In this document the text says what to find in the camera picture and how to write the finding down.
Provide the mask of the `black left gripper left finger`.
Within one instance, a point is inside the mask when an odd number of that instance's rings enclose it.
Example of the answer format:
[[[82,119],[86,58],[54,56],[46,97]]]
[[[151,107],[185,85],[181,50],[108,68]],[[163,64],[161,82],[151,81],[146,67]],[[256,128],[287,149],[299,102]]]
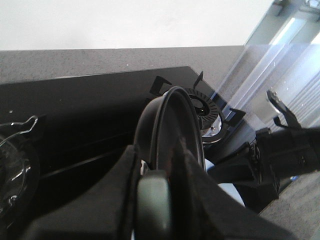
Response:
[[[22,240],[130,240],[140,161],[128,145],[111,170],[70,203],[34,220]]]

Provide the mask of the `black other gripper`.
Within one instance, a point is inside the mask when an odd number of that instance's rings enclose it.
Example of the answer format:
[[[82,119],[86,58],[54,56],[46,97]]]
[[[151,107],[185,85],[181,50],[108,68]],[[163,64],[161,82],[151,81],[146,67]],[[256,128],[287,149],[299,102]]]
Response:
[[[209,169],[218,184],[235,186],[247,208],[265,208],[279,198],[282,180],[320,169],[320,129],[302,128],[275,92],[269,89],[266,95],[287,123],[275,116],[274,124],[284,129],[257,131],[253,142],[243,143]]]

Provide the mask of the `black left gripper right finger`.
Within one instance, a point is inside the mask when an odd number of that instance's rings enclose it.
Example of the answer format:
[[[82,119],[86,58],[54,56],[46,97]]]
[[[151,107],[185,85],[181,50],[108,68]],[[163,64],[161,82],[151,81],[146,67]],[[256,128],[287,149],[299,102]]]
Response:
[[[180,137],[169,177],[175,240],[293,240],[295,235],[246,209],[208,176]]]

